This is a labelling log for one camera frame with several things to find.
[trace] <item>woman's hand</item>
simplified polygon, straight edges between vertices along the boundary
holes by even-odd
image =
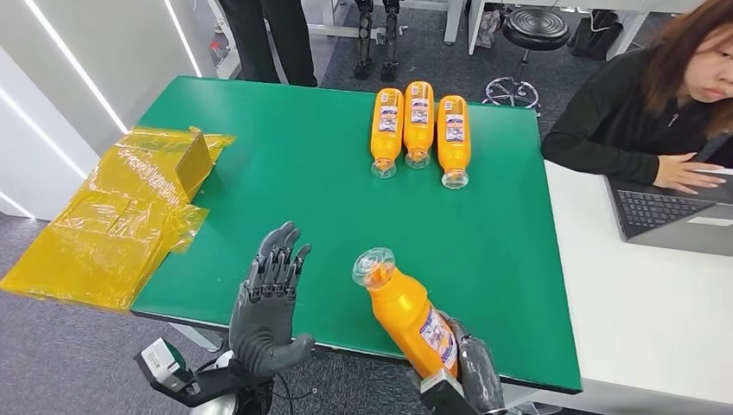
[[[659,156],[660,168],[657,170],[657,179],[654,186],[658,188],[673,188],[690,195],[697,195],[698,192],[690,187],[716,188],[725,183],[724,179],[718,177],[701,175],[695,170],[720,170],[723,166],[707,163],[692,163],[697,153],[684,154],[680,156]]]

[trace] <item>gray carpet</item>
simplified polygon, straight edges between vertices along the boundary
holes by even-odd
[[[375,22],[383,22],[383,11],[377,9]],[[355,26],[356,17],[352,8],[347,25]],[[664,18],[653,16],[639,42],[645,42]],[[577,19],[568,16],[573,26]],[[469,57],[465,28],[454,46],[444,46],[443,13],[403,10],[400,24],[409,28],[400,38],[399,87],[411,80],[428,80],[438,96],[459,93],[469,100],[480,100],[486,82],[513,73],[521,56],[518,48],[500,39],[495,48],[478,48]],[[378,91],[385,86],[377,71],[383,53],[383,48],[375,49],[377,66],[372,79],[357,81],[352,78],[356,41],[339,39],[322,86]],[[532,57],[525,79],[542,95],[544,115],[539,122],[543,129],[599,65],[573,58],[566,49]],[[42,221],[0,214],[0,276],[44,226]],[[212,356],[162,322],[0,292],[0,414],[188,413],[184,406],[149,388],[132,360],[159,336],[172,341],[192,366]],[[380,361],[315,352],[285,376],[295,394],[311,387],[319,390],[316,396],[296,402],[299,414],[427,414],[404,371]],[[271,413],[285,414],[287,405],[276,399]]]
[[[560,12],[574,31],[580,19],[587,15]],[[636,38],[639,44],[649,42],[652,33],[668,18],[653,14]],[[354,70],[358,53],[355,39],[340,38],[336,43],[331,63],[323,76],[321,87],[348,91],[377,92],[387,86],[404,90],[414,80],[426,80],[433,85],[436,97],[448,94],[462,95],[468,101],[480,102],[485,98],[484,89],[490,80],[512,76],[519,67],[524,50],[507,41],[501,33],[491,49],[476,48],[468,55],[468,26],[462,17],[456,43],[445,46],[443,33],[446,15],[429,10],[402,9],[398,21],[406,25],[398,38],[398,76],[394,83],[379,79],[379,70],[386,57],[386,48],[373,48],[374,68],[369,80],[355,80]],[[359,11],[352,7],[346,18],[347,26],[357,26]],[[373,14],[375,26],[384,26],[384,8],[376,8]],[[599,61],[577,58],[568,48],[551,52],[534,52],[526,68],[523,80],[533,84],[540,95],[542,117],[539,129],[544,134],[562,113],[575,91],[600,66]]]

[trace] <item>table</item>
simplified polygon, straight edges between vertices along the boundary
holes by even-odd
[[[627,51],[631,42],[650,12],[686,13],[694,10],[704,0],[479,0],[471,3],[468,13],[468,54],[474,54],[481,13],[485,3],[522,4],[528,6],[580,7],[585,9],[615,10],[619,23],[624,26],[616,42],[607,53],[607,60]]]
[[[546,163],[583,393],[604,415],[733,413],[733,258],[621,241],[600,176]]]
[[[471,105],[471,183],[440,184],[433,164],[378,180],[368,135],[374,94],[178,78],[141,125],[197,125],[237,140],[194,204],[211,211],[188,252],[170,254],[131,311],[226,329],[259,241],[285,220],[313,244],[295,332],[397,358],[350,275],[373,246],[395,252],[439,308],[491,345],[507,382],[580,390],[537,123],[530,110]]]

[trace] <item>clear plastic cap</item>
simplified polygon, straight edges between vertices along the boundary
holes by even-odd
[[[372,248],[356,259],[351,277],[362,287],[377,289],[392,278],[394,266],[394,253],[391,249]]]
[[[378,158],[372,164],[372,173],[380,179],[389,179],[397,173],[397,166],[394,164],[394,160]]]
[[[412,149],[405,156],[405,164],[413,169],[424,169],[430,164],[430,152],[424,149]]]
[[[443,175],[443,186],[453,190],[462,188],[468,184],[468,175],[463,169],[450,169]]]

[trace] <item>person's legs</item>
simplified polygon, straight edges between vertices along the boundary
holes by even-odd
[[[270,23],[277,56],[291,85],[316,86],[308,24],[300,0],[260,0]]]
[[[279,83],[259,0],[220,0],[220,3],[237,43],[243,78]]]

